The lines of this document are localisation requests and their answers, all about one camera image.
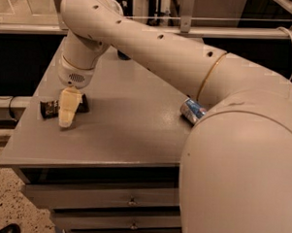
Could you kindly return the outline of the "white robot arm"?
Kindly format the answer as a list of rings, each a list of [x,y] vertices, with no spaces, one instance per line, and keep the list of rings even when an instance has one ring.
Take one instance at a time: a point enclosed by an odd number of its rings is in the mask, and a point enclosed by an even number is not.
[[[172,85],[202,117],[179,164],[181,233],[292,233],[292,83],[266,67],[120,16],[112,0],[62,0],[63,60],[91,70],[111,45]]]

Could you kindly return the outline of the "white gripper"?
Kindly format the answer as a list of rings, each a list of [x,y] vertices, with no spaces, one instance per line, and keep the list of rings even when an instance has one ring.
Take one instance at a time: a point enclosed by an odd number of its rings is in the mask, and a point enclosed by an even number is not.
[[[78,88],[89,85],[93,71],[92,69],[83,70],[74,67],[63,55],[60,56],[57,75],[63,84],[68,85],[59,95],[58,123],[60,127],[70,127],[72,125],[81,102],[81,92]]]

